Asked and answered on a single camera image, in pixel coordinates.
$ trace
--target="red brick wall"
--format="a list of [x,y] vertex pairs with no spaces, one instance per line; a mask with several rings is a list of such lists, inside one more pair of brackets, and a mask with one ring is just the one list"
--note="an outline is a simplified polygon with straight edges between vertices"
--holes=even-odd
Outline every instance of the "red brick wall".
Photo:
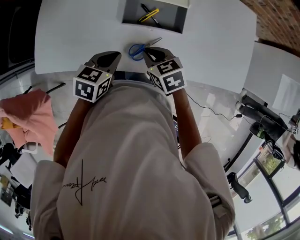
[[241,0],[257,15],[256,35],[300,52],[300,11],[292,0]]

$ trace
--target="chair leg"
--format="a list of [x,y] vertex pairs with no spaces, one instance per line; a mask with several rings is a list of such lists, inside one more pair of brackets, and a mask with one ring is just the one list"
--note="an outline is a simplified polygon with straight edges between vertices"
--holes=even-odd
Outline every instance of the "chair leg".
[[58,88],[61,88],[63,86],[65,86],[66,84],[64,82],[62,82],[60,85],[48,90],[46,93],[49,94],[50,92],[53,92],[54,90],[57,90]]
[[23,94],[27,94],[32,89],[32,86],[30,86]]

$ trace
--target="scissors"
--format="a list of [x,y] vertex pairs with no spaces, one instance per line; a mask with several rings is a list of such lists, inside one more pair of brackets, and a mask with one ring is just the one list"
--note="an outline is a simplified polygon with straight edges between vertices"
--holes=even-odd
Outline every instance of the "scissors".
[[145,51],[145,49],[159,42],[161,39],[163,38],[159,37],[146,44],[134,44],[130,47],[128,54],[134,61],[140,61],[144,58],[142,53]]

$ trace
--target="pink cloth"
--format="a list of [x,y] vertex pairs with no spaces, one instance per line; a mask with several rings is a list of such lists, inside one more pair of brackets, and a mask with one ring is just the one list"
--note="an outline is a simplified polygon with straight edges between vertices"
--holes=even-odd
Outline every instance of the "pink cloth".
[[53,141],[58,127],[55,123],[50,96],[41,89],[0,101],[0,117],[8,117],[21,128],[7,129],[17,148],[25,143],[40,143],[53,155]]

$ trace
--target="chair wheel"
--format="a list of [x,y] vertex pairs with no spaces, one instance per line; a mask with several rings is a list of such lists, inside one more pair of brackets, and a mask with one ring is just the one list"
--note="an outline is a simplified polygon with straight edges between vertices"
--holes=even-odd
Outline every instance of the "chair wheel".
[[245,199],[244,199],[244,203],[250,203],[252,202],[251,196],[248,195]]

